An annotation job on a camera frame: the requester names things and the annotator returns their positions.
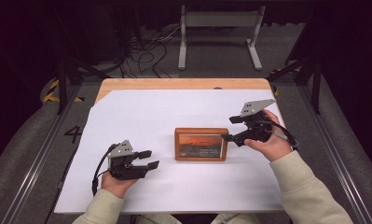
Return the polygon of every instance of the wooden frame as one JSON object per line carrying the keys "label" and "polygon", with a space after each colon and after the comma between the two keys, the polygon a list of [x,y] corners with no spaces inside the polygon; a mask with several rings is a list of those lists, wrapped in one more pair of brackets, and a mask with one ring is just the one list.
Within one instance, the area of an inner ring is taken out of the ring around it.
{"label": "wooden frame", "polygon": [[174,155],[177,161],[225,161],[227,141],[221,134],[226,128],[176,128]]}

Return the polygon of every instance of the person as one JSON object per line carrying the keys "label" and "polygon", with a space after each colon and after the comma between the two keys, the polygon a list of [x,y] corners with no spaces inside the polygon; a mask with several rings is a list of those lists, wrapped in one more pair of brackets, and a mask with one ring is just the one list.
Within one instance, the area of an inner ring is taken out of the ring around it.
{"label": "person", "polygon": [[[268,110],[264,110],[264,113],[279,123],[273,113]],[[294,223],[352,223],[345,209],[334,200],[325,184],[286,140],[272,134],[265,143],[246,139],[244,144],[261,152],[270,161],[269,165],[281,190],[282,207]],[[122,197],[136,181],[119,181],[110,174],[104,174],[102,188],[98,190],[86,213],[74,223],[117,223],[123,204]],[[137,221],[139,224],[181,224],[170,215],[138,216]],[[253,214],[220,214],[212,223],[257,224],[259,221]]]}

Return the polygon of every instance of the human hand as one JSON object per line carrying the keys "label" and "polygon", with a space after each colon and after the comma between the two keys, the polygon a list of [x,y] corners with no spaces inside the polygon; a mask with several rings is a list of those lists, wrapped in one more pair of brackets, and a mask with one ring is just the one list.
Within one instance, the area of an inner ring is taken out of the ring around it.
{"label": "human hand", "polygon": [[[270,120],[279,123],[278,117],[276,117],[276,115],[274,115],[272,112],[266,109],[263,110],[263,112],[268,116]],[[280,128],[273,125],[272,131],[282,133]],[[269,140],[265,143],[257,142],[252,139],[246,139],[244,140],[244,144],[261,152],[269,161],[276,161],[293,151],[290,147],[290,144],[275,133],[272,133]]]}
{"label": "human hand", "polygon": [[106,189],[116,195],[118,198],[123,198],[127,189],[132,186],[139,179],[132,180],[118,180],[106,172],[102,176],[102,189]]}

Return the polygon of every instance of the forearm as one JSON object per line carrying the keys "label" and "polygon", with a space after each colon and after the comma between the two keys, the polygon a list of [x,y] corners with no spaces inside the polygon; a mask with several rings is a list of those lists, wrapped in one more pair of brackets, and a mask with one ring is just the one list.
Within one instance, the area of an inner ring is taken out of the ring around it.
{"label": "forearm", "polygon": [[113,193],[99,189],[87,207],[86,213],[76,219],[74,223],[117,223],[123,202]]}
{"label": "forearm", "polygon": [[282,205],[295,223],[351,223],[325,184],[294,151],[271,164],[282,191]]}

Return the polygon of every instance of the person's left hand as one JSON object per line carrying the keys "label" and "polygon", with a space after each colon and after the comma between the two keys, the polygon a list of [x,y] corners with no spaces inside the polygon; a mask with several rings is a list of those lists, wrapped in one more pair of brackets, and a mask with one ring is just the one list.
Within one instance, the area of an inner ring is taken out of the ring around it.
{"label": "person's left hand", "polygon": [[127,189],[138,180],[139,179],[118,180],[112,177],[109,172],[106,172],[102,176],[102,189],[106,189],[122,199]]}

